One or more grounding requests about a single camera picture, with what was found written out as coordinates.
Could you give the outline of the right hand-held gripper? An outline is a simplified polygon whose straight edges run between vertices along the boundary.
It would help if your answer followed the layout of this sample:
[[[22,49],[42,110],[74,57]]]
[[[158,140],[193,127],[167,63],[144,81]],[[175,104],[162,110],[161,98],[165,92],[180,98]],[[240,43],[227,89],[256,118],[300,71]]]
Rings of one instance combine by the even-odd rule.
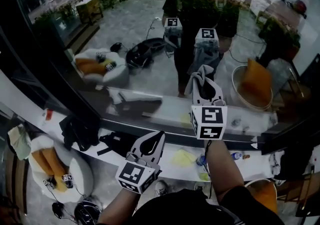
[[[192,81],[191,123],[198,140],[221,140],[227,127],[228,107],[222,89],[211,79],[211,106],[209,97],[197,79]]]

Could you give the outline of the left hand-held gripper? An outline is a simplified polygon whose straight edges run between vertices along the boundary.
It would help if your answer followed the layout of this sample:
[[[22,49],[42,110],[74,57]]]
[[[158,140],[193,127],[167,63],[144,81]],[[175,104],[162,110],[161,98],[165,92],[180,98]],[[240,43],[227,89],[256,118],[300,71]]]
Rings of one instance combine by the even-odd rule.
[[[134,142],[115,175],[123,189],[141,195],[158,179],[165,138],[164,131],[150,132]]]

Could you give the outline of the grey knitted cloth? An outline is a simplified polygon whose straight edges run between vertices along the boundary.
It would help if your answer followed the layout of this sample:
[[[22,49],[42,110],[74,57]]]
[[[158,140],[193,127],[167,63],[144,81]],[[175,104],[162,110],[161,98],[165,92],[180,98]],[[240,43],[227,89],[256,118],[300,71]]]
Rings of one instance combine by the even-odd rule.
[[[215,72],[215,69],[209,65],[203,64],[199,67],[198,71],[193,72],[189,78],[189,81],[185,87],[184,94],[189,95],[193,90],[193,79],[198,81],[198,84],[203,87],[205,83],[206,75]]]

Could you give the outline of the person's left forearm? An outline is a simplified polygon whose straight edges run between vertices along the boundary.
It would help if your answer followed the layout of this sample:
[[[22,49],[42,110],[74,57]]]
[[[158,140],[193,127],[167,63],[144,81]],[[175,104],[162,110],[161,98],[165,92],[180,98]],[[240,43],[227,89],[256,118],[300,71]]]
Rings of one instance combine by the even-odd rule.
[[[126,225],[133,216],[140,197],[136,192],[122,189],[100,214],[98,224]]]

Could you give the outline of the person's right forearm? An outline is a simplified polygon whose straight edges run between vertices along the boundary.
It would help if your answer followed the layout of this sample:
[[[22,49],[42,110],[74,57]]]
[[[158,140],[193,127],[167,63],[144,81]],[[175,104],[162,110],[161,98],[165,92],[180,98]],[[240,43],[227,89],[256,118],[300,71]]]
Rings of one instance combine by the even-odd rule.
[[[220,203],[228,191],[243,187],[244,179],[223,140],[205,140],[204,147],[210,180]]]

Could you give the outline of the yellow cloth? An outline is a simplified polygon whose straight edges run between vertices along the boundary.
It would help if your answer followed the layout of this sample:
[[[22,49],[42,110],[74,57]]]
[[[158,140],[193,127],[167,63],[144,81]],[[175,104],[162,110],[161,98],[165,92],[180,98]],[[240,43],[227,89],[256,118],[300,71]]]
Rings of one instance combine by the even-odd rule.
[[[197,157],[184,150],[180,149],[176,151],[171,159],[171,163],[175,166],[186,168],[192,166],[196,162]]]

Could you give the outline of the pale green cloth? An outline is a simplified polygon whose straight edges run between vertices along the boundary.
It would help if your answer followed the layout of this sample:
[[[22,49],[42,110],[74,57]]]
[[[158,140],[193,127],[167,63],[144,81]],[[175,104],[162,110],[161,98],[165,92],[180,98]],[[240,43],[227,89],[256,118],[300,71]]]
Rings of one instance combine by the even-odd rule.
[[[19,160],[27,159],[31,153],[31,139],[23,124],[8,131],[9,143]]]

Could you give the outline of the person's left white shoe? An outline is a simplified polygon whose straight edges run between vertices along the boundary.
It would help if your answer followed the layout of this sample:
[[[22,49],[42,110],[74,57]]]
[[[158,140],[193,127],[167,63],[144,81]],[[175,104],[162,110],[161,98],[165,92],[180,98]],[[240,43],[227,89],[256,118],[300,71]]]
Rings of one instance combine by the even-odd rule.
[[[169,186],[164,180],[159,180],[155,184],[155,193],[158,197],[165,196],[169,193]]]

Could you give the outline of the person's black clothing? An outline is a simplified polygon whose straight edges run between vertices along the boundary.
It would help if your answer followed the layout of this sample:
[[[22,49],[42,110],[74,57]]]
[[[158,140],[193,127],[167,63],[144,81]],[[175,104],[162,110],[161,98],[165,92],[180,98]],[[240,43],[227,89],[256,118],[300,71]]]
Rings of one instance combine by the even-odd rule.
[[[201,191],[182,189],[155,197],[140,207],[128,225],[284,225],[247,188],[229,190],[219,204]]]

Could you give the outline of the white window ledge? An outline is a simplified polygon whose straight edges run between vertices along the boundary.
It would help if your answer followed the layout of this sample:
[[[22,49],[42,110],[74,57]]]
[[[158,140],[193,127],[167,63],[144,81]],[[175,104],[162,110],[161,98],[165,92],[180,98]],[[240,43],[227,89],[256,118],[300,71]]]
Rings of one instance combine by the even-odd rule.
[[[46,111],[37,106],[26,95],[24,95],[0,70],[0,103],[10,109],[19,118],[28,121],[40,129],[56,142],[63,143],[64,137],[60,128],[60,121],[65,115],[54,112],[49,121],[46,120]],[[198,157],[204,150],[199,147],[188,147],[178,144],[165,143],[159,165],[162,170],[160,176],[163,178],[198,181],[195,164],[181,166],[174,163],[174,157],[179,150],[185,150]],[[257,179],[272,178],[271,157],[261,155],[259,151],[246,151],[248,159],[236,160],[243,179],[252,181]]]

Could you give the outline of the black helmet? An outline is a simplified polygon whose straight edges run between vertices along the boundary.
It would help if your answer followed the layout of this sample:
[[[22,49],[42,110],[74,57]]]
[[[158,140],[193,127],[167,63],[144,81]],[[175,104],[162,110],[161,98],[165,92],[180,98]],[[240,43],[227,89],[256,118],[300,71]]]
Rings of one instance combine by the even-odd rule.
[[[74,209],[77,225],[97,225],[100,214],[100,208],[87,200],[79,202]]]

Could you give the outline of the black oval device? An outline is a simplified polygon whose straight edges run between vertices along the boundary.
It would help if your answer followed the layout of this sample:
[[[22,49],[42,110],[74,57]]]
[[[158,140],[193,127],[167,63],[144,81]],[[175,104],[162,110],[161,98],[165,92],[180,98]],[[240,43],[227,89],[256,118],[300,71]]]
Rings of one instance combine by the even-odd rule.
[[[64,209],[64,205],[58,201],[52,204],[52,211],[58,219],[63,218],[63,209]]]

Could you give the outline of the black backpack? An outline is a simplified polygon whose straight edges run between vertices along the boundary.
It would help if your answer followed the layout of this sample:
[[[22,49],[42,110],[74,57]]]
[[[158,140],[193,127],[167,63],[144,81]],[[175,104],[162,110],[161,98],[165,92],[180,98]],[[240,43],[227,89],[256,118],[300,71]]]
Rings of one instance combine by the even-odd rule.
[[[274,179],[280,181],[294,181],[305,172],[314,147],[309,144],[297,144],[285,149],[280,158],[280,173]]]

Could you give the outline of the brown wooden chair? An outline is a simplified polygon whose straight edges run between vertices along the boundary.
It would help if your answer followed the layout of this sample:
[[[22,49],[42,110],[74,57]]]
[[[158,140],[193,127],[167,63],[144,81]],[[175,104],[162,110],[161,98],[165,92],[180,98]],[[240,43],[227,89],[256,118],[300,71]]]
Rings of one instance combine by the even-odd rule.
[[[296,217],[320,216],[320,171],[305,174],[298,180],[287,180],[276,186],[276,190],[279,201],[297,205]]]

